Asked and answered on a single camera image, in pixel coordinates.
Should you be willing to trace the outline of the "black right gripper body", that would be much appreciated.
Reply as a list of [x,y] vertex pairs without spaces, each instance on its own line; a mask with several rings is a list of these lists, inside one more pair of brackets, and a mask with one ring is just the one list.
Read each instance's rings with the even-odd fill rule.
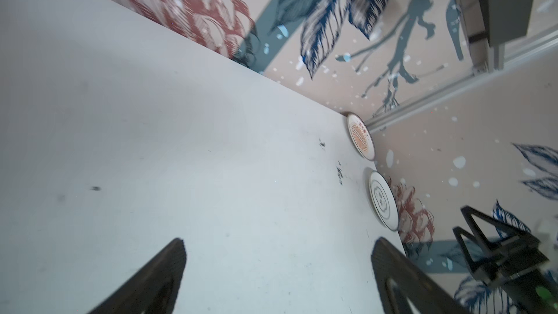
[[520,310],[556,310],[557,284],[543,274],[549,262],[538,249],[493,254],[472,263],[472,275],[493,289],[501,289]]

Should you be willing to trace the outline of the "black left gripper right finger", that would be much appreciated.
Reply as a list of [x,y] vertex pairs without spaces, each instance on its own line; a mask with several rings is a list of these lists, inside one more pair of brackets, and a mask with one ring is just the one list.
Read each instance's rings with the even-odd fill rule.
[[371,264],[385,313],[468,314],[386,238],[374,244]]

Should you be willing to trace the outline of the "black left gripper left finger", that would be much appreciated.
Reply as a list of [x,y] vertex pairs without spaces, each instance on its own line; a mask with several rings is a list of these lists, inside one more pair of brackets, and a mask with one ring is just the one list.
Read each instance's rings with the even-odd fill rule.
[[92,313],[172,313],[187,264],[184,241],[175,238]]

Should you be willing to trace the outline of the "white black pattern plate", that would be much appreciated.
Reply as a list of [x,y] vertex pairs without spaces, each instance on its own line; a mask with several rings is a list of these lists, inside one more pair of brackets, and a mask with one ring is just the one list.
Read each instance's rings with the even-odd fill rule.
[[369,192],[373,207],[386,228],[398,231],[399,213],[395,197],[385,178],[372,171],[369,179]]

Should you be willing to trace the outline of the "orange sunburst plate corner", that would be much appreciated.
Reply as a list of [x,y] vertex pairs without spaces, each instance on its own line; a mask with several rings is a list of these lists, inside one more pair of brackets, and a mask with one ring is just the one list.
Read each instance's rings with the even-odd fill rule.
[[363,120],[354,113],[347,114],[347,129],[351,141],[363,158],[369,161],[375,159],[375,147],[371,134]]

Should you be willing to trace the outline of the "right aluminium frame post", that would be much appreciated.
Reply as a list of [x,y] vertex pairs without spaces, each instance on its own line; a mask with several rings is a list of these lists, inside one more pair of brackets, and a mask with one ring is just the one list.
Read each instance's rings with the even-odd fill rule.
[[388,126],[407,119],[429,108],[434,108],[465,92],[480,87],[500,77],[507,72],[521,67],[528,61],[546,55],[557,48],[557,26],[552,26],[543,32],[530,37],[522,45],[514,47],[504,54],[504,66],[498,71],[475,72],[468,76],[455,79],[433,91],[406,101],[402,106],[366,121],[369,132],[374,133],[386,129]]

